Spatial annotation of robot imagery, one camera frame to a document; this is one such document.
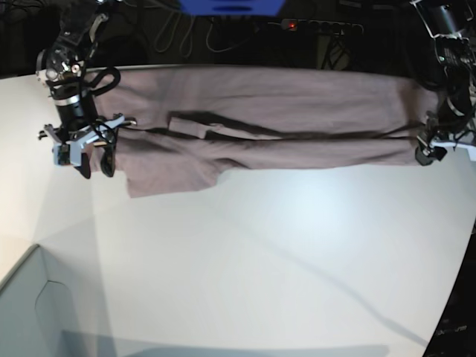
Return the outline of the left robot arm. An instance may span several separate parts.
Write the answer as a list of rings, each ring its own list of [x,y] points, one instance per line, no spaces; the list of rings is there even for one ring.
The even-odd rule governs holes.
[[[448,149],[464,149],[475,160],[475,12],[468,1],[411,1],[433,43],[446,82],[425,84],[444,91],[437,111],[426,114],[415,159],[422,166],[442,161]]]

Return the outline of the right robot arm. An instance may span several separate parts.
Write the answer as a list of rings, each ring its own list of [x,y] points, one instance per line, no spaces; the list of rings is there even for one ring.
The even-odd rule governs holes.
[[[115,174],[115,151],[121,128],[136,123],[122,114],[111,118],[99,115],[95,100],[115,89],[120,71],[109,66],[92,80],[86,72],[99,45],[98,37],[109,20],[111,1],[73,1],[61,12],[59,34],[54,43],[37,57],[36,75],[49,90],[60,125],[46,124],[38,139],[52,141],[53,163],[73,167],[82,177],[91,177],[88,149],[99,147],[100,170],[107,177]]]

